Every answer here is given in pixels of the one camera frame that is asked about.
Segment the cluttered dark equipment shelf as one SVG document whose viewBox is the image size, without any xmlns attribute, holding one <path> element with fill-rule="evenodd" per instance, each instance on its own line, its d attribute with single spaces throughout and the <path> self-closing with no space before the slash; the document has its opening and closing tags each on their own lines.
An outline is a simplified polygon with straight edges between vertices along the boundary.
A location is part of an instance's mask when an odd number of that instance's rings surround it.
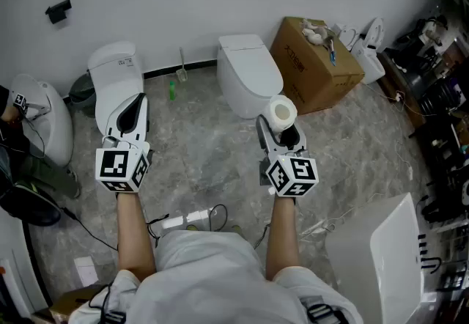
<svg viewBox="0 0 469 324">
<path fill-rule="evenodd" d="M 420 56 L 419 52 L 434 49 L 434 40 L 427 46 L 420 38 L 428 23 L 435 25 L 437 30 L 445 31 L 447 27 L 444 15 L 419 19 L 412 31 L 395 40 L 398 48 L 386 55 L 404 76 L 420 76 L 420 66 L 425 65 L 428 58 Z M 467 160 L 461 152 L 454 118 L 450 114 L 450 110 L 459 105 L 459 95 L 440 78 L 416 100 L 417 111 L 407 104 L 412 98 L 411 94 L 402 95 L 405 109 L 419 118 L 418 126 L 408 138 L 418 143 L 431 174 L 426 185 L 434 188 L 433 200 L 421 208 L 421 215 L 429 224 L 442 224 L 459 218 L 469 209 L 469 204 L 462 202 L 463 184 L 469 181 L 469 164 L 464 164 Z"/>
</svg>

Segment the black wall paper holder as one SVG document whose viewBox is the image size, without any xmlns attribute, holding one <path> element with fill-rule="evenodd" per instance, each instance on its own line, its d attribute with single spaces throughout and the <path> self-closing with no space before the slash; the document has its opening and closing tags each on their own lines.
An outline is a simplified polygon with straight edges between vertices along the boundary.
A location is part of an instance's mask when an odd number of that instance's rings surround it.
<svg viewBox="0 0 469 324">
<path fill-rule="evenodd" d="M 52 24 L 59 23 L 67 18 L 67 11 L 72 8 L 70 0 L 64 0 L 48 7 L 45 14 L 49 17 Z"/>
</svg>

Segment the person's right forearm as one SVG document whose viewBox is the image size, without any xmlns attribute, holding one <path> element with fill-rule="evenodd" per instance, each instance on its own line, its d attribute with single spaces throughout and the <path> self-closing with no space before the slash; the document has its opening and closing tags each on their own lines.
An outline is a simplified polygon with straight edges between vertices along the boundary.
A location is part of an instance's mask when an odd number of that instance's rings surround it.
<svg viewBox="0 0 469 324">
<path fill-rule="evenodd" d="M 276 196 L 267 242 L 266 279 L 272 281 L 281 270 L 299 265 L 295 201 Z"/>
</svg>

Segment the toilet brush in holder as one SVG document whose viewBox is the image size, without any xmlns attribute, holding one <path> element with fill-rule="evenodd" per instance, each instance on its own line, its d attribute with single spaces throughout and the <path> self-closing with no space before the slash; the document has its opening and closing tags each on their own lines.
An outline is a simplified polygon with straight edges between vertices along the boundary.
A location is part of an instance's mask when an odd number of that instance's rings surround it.
<svg viewBox="0 0 469 324">
<path fill-rule="evenodd" d="M 182 47 L 180 47 L 180 58 L 181 58 L 181 68 L 177 70 L 177 77 L 179 82 L 186 82 L 188 80 L 188 73 L 185 69 L 185 58 L 184 58 L 184 51 Z"/>
</svg>

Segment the white paper sheet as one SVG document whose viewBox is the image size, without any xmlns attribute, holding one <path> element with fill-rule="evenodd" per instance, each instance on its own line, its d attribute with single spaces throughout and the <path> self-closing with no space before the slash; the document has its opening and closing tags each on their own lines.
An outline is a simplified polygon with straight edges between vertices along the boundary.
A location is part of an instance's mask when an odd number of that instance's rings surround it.
<svg viewBox="0 0 469 324">
<path fill-rule="evenodd" d="M 74 263 L 83 287 L 88 287 L 98 282 L 95 265 L 90 256 L 75 258 Z"/>
</svg>

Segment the white elongated smart toilet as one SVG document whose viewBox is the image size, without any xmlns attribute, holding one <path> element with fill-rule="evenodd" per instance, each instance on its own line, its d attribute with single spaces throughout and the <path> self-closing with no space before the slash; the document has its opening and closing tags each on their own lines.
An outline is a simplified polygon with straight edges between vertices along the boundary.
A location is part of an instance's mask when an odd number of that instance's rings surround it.
<svg viewBox="0 0 469 324">
<path fill-rule="evenodd" d="M 96 94 L 96 123 L 100 132 L 106 135 L 111 113 L 122 102 L 144 91 L 136 45 L 119 41 L 97 49 L 89 58 L 88 71 Z"/>
</svg>

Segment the large brown cardboard box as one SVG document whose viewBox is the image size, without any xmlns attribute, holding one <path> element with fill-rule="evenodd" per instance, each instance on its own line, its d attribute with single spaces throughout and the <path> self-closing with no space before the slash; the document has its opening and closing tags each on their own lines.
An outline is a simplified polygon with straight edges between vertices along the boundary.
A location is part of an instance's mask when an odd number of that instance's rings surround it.
<svg viewBox="0 0 469 324">
<path fill-rule="evenodd" d="M 307 19 L 323 25 L 324 21 Z M 333 33 L 336 66 L 330 62 L 328 43 L 313 45 L 305 37 L 299 17 L 285 17 L 270 48 L 284 81 L 284 94 L 299 114 L 331 108 L 361 82 L 364 71 Z"/>
</svg>

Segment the white toilet paper roll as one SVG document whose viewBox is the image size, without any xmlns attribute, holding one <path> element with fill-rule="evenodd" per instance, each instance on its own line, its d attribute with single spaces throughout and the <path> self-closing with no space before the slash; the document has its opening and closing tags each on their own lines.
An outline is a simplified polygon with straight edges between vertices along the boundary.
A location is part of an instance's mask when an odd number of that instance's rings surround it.
<svg viewBox="0 0 469 324">
<path fill-rule="evenodd" d="M 295 104 L 288 97 L 276 95 L 269 102 L 268 115 L 271 130 L 280 133 L 293 125 L 298 111 Z"/>
</svg>

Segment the person's white shirt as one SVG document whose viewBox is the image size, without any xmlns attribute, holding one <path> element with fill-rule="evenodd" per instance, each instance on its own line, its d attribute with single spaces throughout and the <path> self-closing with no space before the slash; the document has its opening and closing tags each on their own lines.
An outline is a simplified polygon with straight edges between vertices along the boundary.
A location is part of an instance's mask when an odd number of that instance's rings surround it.
<svg viewBox="0 0 469 324">
<path fill-rule="evenodd" d="M 236 233 L 170 232 L 156 268 L 143 281 L 121 270 L 69 324 L 98 324 L 102 308 L 123 313 L 125 324 L 307 324 L 317 303 L 363 324 L 355 305 L 307 268 L 287 267 L 268 281 L 257 253 Z"/>
</svg>

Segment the white plastic pipe fitting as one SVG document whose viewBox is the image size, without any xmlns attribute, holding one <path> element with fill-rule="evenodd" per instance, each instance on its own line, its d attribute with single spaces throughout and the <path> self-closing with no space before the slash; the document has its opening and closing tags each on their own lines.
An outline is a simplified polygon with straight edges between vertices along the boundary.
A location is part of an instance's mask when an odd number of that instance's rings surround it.
<svg viewBox="0 0 469 324">
<path fill-rule="evenodd" d="M 310 21 L 308 21 L 307 19 L 303 19 L 301 22 L 300 22 L 300 26 L 302 29 L 310 29 L 310 30 L 313 30 L 313 31 L 316 31 L 318 29 L 324 29 L 326 30 L 326 27 L 323 26 L 323 25 L 318 25 L 318 24 L 314 24 Z"/>
</svg>

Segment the white boxy smart toilet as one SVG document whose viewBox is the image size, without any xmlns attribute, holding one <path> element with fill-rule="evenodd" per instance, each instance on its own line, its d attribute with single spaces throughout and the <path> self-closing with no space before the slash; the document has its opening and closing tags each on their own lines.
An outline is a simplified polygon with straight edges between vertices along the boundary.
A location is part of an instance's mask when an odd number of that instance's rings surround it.
<svg viewBox="0 0 469 324">
<path fill-rule="evenodd" d="M 256 34 L 218 38 L 216 75 L 226 102 L 243 119 L 260 115 L 284 86 L 278 66 Z"/>
</svg>

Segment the person's left forearm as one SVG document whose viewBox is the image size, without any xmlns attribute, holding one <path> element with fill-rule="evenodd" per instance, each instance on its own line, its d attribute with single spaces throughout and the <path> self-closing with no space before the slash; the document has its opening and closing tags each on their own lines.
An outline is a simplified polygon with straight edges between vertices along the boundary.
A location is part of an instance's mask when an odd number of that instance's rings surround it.
<svg viewBox="0 0 469 324">
<path fill-rule="evenodd" d="M 119 269 L 143 281 L 156 273 L 156 267 L 138 194 L 117 195 L 117 223 Z"/>
</svg>

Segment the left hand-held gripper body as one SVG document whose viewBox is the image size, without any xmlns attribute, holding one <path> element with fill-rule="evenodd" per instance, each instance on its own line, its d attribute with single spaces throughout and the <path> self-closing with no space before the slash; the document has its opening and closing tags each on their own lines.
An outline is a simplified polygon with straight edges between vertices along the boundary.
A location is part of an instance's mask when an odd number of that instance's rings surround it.
<svg viewBox="0 0 469 324">
<path fill-rule="evenodd" d="M 146 141 L 104 136 L 96 149 L 95 179 L 114 193 L 138 193 L 150 166 L 151 149 Z"/>
</svg>

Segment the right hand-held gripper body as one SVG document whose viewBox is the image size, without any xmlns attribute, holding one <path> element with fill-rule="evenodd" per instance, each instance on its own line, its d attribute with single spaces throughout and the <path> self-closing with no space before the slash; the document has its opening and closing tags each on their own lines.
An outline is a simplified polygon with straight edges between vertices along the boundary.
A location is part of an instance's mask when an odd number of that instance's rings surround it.
<svg viewBox="0 0 469 324">
<path fill-rule="evenodd" d="M 278 197 L 304 197 L 320 181 L 316 161 L 303 148 L 266 156 L 259 163 L 259 176 L 260 185 L 269 186 Z"/>
</svg>

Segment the white egg-shaped toilet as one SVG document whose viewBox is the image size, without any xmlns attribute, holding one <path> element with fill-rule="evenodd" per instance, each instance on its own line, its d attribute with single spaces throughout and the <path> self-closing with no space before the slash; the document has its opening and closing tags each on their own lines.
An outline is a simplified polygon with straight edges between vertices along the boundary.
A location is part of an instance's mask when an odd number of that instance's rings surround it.
<svg viewBox="0 0 469 324">
<path fill-rule="evenodd" d="M 41 103 L 51 110 L 36 119 L 23 119 L 23 132 L 29 141 L 56 165 L 65 167 L 73 154 L 73 124 L 67 106 L 56 89 L 45 81 L 27 74 L 13 79 L 10 95 L 14 101 L 17 93 L 29 103 Z"/>
</svg>

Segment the dark mesh waste bin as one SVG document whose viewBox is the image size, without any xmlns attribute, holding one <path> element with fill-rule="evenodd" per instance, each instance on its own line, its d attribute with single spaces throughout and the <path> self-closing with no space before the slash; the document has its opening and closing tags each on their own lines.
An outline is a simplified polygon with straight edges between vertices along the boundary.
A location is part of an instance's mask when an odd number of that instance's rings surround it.
<svg viewBox="0 0 469 324">
<path fill-rule="evenodd" d="M 89 118 L 95 118 L 96 92 L 91 75 L 85 73 L 73 83 L 69 91 L 70 105 Z"/>
</svg>

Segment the small brown cardboard box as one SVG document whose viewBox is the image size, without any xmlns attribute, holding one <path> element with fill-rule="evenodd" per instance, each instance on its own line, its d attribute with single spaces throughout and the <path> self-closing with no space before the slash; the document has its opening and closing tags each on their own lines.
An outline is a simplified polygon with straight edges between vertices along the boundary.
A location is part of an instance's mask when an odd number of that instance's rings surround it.
<svg viewBox="0 0 469 324">
<path fill-rule="evenodd" d="M 67 324 L 70 315 L 84 303 L 89 301 L 103 285 L 93 284 L 62 294 L 49 308 L 49 312 L 56 324 Z"/>
</svg>

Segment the white glossy cabinet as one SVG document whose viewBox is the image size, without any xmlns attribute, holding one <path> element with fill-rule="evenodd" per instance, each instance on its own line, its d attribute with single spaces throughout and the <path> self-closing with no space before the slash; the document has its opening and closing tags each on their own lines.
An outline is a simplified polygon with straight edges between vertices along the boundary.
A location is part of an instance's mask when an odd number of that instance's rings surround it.
<svg viewBox="0 0 469 324">
<path fill-rule="evenodd" d="M 325 239 L 339 292 L 364 324 L 406 324 L 421 302 L 418 221 L 409 193 L 362 207 Z"/>
</svg>

